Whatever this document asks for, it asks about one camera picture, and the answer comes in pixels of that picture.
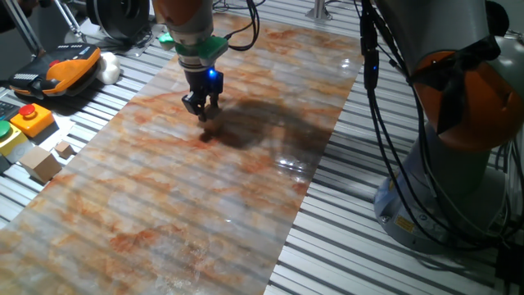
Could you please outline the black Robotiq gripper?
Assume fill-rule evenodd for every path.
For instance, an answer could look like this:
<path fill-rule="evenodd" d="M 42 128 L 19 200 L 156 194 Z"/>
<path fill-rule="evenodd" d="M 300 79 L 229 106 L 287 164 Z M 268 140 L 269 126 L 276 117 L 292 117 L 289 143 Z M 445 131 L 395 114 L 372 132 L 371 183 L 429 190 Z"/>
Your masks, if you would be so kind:
<path fill-rule="evenodd" d="M 187 70 L 186 80 L 190 90 L 195 93 L 184 95 L 182 97 L 183 105 L 188 112 L 197 116 L 199 121 L 205 122 L 206 98 L 199 93 L 210 95 L 210 105 L 213 108 L 218 108 L 219 95 L 223 92 L 224 88 L 224 74 L 212 66 L 210 68 L 200 69 L 199 71 Z"/>

